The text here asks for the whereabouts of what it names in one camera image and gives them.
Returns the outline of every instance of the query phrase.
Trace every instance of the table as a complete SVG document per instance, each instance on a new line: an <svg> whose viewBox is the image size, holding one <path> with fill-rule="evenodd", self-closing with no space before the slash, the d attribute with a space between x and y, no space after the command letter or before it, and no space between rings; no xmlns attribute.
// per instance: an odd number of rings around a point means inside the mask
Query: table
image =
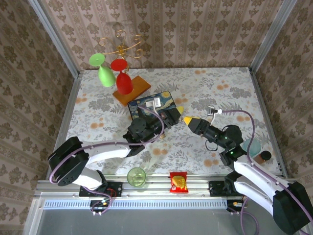
<svg viewBox="0 0 313 235"><path fill-rule="evenodd" d="M205 69L132 69L129 75L141 76L151 88L140 97L169 91L177 106L184 106L183 116L207 118L207 106L223 110L243 109L250 112L256 124L255 138L261 142L262 150L272 153L272 159L264 167L274 174L281 174L276 160L276 149L268 136L267 126L248 68ZM121 105L112 95L116 86L101 85L97 70L84 72L81 88L71 117L67 139L78 136L81 141L103 141L121 139L131 124L128 107ZM243 139L250 138L252 124L244 114L216 116L214 126L238 125ZM187 171L193 174L223 175L231 170L219 158L219 148L209 152L205 139L194 135L183 123L166 130L166 138L148 144L146 149L134 157L108 159L90 164L90 169L104 174L127 174L133 167L141 167L146 173L168 174L171 171Z"/></svg>

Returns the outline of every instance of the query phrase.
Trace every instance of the brown bottle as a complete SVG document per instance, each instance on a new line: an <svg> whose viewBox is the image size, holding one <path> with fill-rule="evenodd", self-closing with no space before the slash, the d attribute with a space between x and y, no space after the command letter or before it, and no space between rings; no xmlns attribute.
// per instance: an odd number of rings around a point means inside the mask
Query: brown bottle
<svg viewBox="0 0 313 235"><path fill-rule="evenodd" d="M258 164L262 164L266 161L268 161L269 159L271 159L272 155L270 152L268 151L263 151L261 152L259 155L255 156L253 159L254 161L256 161Z"/></svg>

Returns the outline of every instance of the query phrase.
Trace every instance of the orange wooden board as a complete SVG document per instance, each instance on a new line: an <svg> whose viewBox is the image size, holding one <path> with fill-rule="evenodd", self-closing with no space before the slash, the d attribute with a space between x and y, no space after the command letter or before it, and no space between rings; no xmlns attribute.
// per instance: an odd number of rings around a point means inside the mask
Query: orange wooden board
<svg viewBox="0 0 313 235"><path fill-rule="evenodd" d="M133 83L133 91L129 94L120 94L118 91L115 91L113 93L113 96L121 102L124 106L128 104L128 102L136 99L138 96L140 96L142 93L144 93L146 90L148 90L151 85L147 83L143 78L140 76L135 77L132 80Z"/></svg>

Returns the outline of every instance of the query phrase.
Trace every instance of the snack bag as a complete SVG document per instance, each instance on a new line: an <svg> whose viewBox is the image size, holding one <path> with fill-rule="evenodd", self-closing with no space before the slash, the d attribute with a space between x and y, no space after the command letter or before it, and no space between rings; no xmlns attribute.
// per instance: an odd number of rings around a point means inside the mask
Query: snack bag
<svg viewBox="0 0 313 235"><path fill-rule="evenodd" d="M170 192L182 193L188 192L186 181L187 172L170 172L171 175L171 189Z"/></svg>

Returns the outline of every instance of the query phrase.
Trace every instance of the white plastic part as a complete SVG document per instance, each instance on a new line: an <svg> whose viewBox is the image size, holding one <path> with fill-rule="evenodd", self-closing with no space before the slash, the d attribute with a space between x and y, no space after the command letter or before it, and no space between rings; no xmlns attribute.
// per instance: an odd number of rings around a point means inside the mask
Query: white plastic part
<svg viewBox="0 0 313 235"><path fill-rule="evenodd" d="M234 183L234 186L238 193L246 195L273 215L273 201L270 200L270 198L253 182L248 180L246 177L241 176Z"/></svg>
<svg viewBox="0 0 313 235"><path fill-rule="evenodd" d="M162 105L161 105L161 100L160 100L159 97L154 98L154 102L155 102L155 107L156 107L156 108L159 108L159 107L162 106Z"/></svg>
<svg viewBox="0 0 313 235"><path fill-rule="evenodd" d="M147 108L153 107L153 100L147 101L147 102L146 102L146 107L147 107Z"/></svg>
<svg viewBox="0 0 313 235"><path fill-rule="evenodd" d="M215 114L213 114L213 117L212 117L212 119L211 119L211 124L210 124L210 125L212 125L212 123L214 122L214 120L215 120Z"/></svg>
<svg viewBox="0 0 313 235"><path fill-rule="evenodd" d="M106 142L117 142L117 141L114 141L114 140L100 141L100 142L85 142L84 141L82 146L88 146L88 145L94 145L94 144L106 143ZM126 145L111 144L111 145L104 145L104 146L92 148L92 149L85 149L84 151L89 154L89 161L87 162L87 165L88 165L90 163L99 162L99 161L103 161L103 160L110 159L110 158L125 158L129 154L130 148Z"/></svg>
<svg viewBox="0 0 313 235"><path fill-rule="evenodd" d="M102 185L102 179L97 171L85 167L73 184L94 190Z"/></svg>
<svg viewBox="0 0 313 235"><path fill-rule="evenodd" d="M82 146L106 143L106 142L116 142L114 140L110 141L99 141L99 142L83 142ZM79 177L73 182L73 184L77 184L80 186L84 186L89 188L90 190L97 189L100 185L102 185L102 179L99 173L95 170L91 170L87 168L87 166L94 162L104 161L110 158L125 158L129 152L130 148L127 145L104 145L97 148L85 149L86 153L89 154L89 160L83 169L82 173Z"/></svg>
<svg viewBox="0 0 313 235"><path fill-rule="evenodd" d="M285 187L288 188L288 181L281 179L272 173L268 172L254 160L252 160L253 164L265 171L268 175L273 177L276 181L282 183ZM269 198L273 201L273 196L276 194L276 191L282 191L283 189L280 186L270 179L268 179L263 174L259 173L255 168L253 168L248 161L247 155L243 155L234 162L234 169L237 173L245 176L250 179L255 185L257 185Z"/></svg>

